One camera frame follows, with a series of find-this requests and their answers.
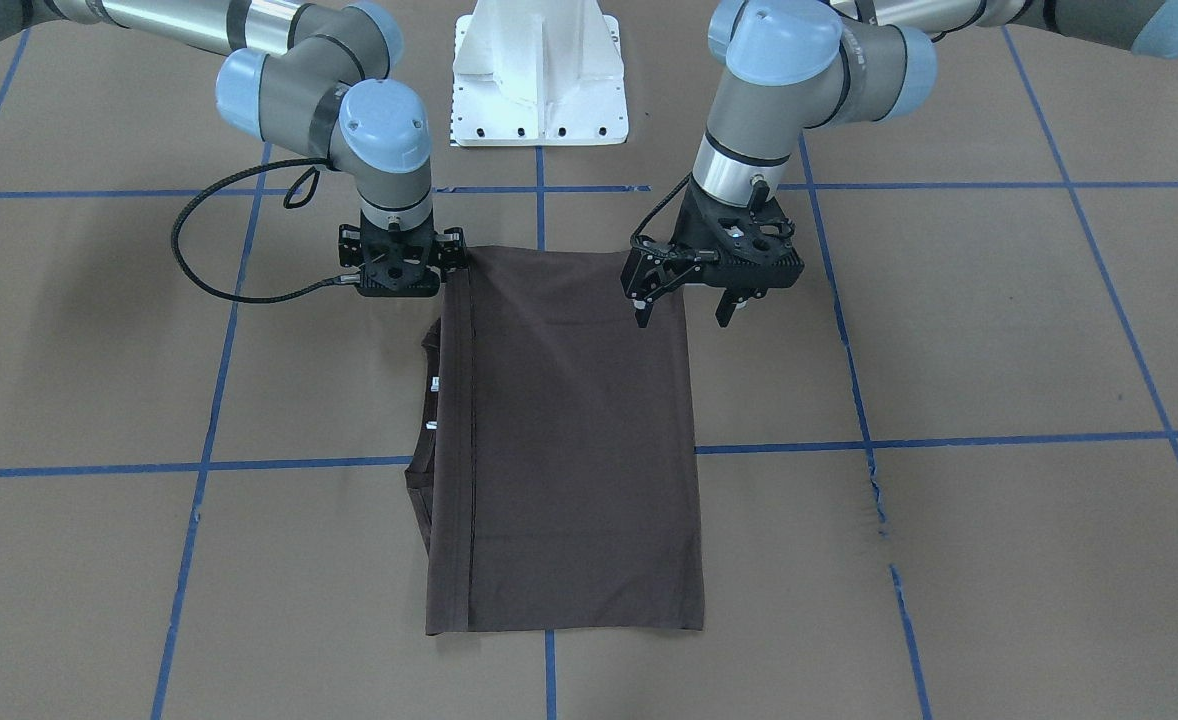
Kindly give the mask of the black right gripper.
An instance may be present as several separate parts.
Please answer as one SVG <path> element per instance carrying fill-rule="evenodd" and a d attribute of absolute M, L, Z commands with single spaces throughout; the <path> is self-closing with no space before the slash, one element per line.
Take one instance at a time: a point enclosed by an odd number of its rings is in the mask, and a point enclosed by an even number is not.
<path fill-rule="evenodd" d="M 439 292 L 442 275 L 469 265 L 464 227 L 438 233 L 430 219 L 410 231 L 388 231 L 366 218 L 359 225 L 340 225 L 338 255 L 348 269 L 339 282 L 365 297 L 429 299 Z"/>

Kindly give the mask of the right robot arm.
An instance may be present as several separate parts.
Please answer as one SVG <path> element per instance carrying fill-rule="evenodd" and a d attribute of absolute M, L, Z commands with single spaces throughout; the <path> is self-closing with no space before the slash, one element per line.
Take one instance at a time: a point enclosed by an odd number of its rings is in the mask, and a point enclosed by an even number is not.
<path fill-rule="evenodd" d="M 401 26 L 373 1 L 0 1 L 0 41 L 68 20 L 173 38 L 221 55 L 224 123 L 293 152 L 292 167 L 351 176 L 360 223 L 338 231 L 345 273 L 325 286 L 432 297 L 466 265 L 464 232 L 434 225 L 432 137 L 416 92 L 392 78 Z"/>

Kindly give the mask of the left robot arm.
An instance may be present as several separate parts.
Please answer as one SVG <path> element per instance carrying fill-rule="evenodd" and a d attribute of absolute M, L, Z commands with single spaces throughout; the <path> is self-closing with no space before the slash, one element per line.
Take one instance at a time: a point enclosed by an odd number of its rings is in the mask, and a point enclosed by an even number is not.
<path fill-rule="evenodd" d="M 1018 26 L 1178 58 L 1178 1 L 722 1 L 708 44 L 723 74 L 671 240 L 630 238 L 621 284 L 638 325 L 684 284 L 720 288 L 721 325 L 803 272 L 777 186 L 805 128 L 882 123 L 937 82 L 935 44 Z"/>

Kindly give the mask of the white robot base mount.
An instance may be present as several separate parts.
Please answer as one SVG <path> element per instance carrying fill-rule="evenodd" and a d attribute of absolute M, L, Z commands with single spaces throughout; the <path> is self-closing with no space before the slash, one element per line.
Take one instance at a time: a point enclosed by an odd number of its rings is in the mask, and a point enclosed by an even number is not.
<path fill-rule="evenodd" d="M 479 1 L 454 40 L 454 146 L 626 143 L 620 26 L 597 1 Z"/>

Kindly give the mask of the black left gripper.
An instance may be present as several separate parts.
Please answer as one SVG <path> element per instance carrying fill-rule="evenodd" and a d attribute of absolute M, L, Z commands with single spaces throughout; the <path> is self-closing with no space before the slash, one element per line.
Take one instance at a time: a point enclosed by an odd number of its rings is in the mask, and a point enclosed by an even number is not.
<path fill-rule="evenodd" d="M 643 235 L 659 211 L 682 193 L 670 240 Z M 795 225 L 776 200 L 739 209 L 699 186 L 677 186 L 659 202 L 630 236 L 621 284 L 633 297 L 635 321 L 647 328 L 654 305 L 684 284 L 724 288 L 714 319 L 727 328 L 746 297 L 790 288 L 805 270 L 794 247 Z"/>

